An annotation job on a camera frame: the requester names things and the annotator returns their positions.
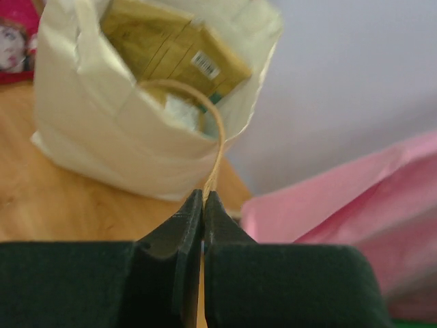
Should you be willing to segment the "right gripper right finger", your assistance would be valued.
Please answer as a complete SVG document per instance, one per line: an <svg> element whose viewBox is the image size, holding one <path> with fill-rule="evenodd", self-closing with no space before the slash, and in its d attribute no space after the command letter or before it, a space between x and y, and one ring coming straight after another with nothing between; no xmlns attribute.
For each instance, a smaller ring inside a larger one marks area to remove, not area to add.
<svg viewBox="0 0 437 328"><path fill-rule="evenodd" d="M391 327L364 255L346 245L260 244L211 192L204 208L209 327Z"/></svg>

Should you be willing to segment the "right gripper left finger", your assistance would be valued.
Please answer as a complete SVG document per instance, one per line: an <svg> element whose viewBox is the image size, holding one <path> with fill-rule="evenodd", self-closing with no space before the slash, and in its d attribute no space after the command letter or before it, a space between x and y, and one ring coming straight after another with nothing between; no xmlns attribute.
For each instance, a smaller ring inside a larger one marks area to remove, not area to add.
<svg viewBox="0 0 437 328"><path fill-rule="evenodd" d="M1 244L2 327L195 327L202 192L137 241Z"/></svg>

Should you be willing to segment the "brown paper bag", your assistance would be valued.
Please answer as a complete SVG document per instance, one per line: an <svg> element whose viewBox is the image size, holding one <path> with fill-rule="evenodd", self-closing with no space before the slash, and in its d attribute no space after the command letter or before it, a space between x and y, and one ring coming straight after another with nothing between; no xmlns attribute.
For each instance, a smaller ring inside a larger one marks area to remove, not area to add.
<svg viewBox="0 0 437 328"><path fill-rule="evenodd" d="M212 169L215 136L190 131L142 90L100 30L108 1L49 1L38 31L33 143L108 185L180 200ZM283 19L268 1L169 1L207 23L253 69L217 107L230 146L249 125Z"/></svg>

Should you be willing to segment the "tan salt vinegar chips bag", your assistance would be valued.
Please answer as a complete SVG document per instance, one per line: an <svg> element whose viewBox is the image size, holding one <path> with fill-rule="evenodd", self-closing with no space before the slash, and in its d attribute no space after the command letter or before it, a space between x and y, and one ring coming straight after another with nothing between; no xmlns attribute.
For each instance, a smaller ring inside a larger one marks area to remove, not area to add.
<svg viewBox="0 0 437 328"><path fill-rule="evenodd" d="M193 14L155 1L112 1L100 24L137 81L172 79L217 103L251 68Z"/></svg>

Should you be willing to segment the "magenta crisps bag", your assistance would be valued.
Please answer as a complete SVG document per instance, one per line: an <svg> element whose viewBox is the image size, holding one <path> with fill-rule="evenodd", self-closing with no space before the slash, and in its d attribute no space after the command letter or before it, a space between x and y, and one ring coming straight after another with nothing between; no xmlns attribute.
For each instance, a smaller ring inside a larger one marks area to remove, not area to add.
<svg viewBox="0 0 437 328"><path fill-rule="evenodd" d="M32 80L45 1L1 0L1 84Z"/></svg>

